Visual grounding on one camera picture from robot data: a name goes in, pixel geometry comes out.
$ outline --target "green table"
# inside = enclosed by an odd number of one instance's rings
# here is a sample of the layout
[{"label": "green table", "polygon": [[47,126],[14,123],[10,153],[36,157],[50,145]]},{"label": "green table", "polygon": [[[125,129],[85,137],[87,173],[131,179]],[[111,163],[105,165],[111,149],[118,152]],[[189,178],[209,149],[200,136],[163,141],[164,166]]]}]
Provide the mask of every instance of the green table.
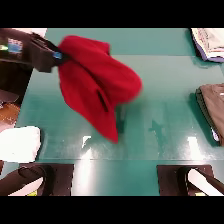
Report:
[{"label": "green table", "polygon": [[[224,150],[214,143],[194,95],[200,85],[222,83],[224,69],[195,57],[189,30],[62,28],[49,29],[46,38],[58,44],[71,34],[110,42],[113,57],[144,85],[124,106],[124,132],[113,144],[65,104],[57,68],[51,74],[34,70],[16,127],[43,130],[37,161],[75,164],[72,195],[158,195],[157,164],[208,163],[224,182]],[[16,166],[7,163],[2,176]]]}]

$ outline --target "brown cloth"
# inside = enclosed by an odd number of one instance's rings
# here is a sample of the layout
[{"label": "brown cloth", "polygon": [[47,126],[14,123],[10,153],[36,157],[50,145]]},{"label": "brown cloth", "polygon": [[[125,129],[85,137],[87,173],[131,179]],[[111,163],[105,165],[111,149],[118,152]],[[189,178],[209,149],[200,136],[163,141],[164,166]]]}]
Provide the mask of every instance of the brown cloth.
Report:
[{"label": "brown cloth", "polygon": [[207,111],[216,127],[220,145],[224,146],[224,84],[200,86]]}]

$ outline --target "folded brown cloth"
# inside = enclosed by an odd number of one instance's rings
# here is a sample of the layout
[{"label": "folded brown cloth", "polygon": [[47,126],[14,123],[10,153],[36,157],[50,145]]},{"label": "folded brown cloth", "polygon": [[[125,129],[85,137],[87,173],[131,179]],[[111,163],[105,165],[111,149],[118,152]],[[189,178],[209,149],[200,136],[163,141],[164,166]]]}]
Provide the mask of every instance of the folded brown cloth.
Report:
[{"label": "folded brown cloth", "polygon": [[224,84],[207,84],[196,90],[199,106],[224,146]]}]

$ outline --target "red fabric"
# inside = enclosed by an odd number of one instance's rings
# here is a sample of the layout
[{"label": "red fabric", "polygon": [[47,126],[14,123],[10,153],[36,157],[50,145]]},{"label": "red fabric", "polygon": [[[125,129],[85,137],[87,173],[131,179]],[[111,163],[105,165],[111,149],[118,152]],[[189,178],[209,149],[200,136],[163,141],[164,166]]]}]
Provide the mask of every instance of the red fabric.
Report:
[{"label": "red fabric", "polygon": [[65,102],[104,137],[117,142],[115,107],[138,95],[141,79],[109,55],[108,43],[67,36],[59,48],[74,59],[59,66]]}]

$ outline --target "red cloth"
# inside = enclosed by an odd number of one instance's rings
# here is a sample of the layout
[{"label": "red cloth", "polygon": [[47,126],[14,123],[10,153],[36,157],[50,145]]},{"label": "red cloth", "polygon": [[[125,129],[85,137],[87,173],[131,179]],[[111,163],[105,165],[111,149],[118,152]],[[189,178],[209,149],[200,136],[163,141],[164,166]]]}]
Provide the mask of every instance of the red cloth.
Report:
[{"label": "red cloth", "polygon": [[104,137],[117,143],[115,107],[138,95],[141,79],[110,56],[109,43],[67,36],[59,48],[73,58],[59,66],[65,102]]}]

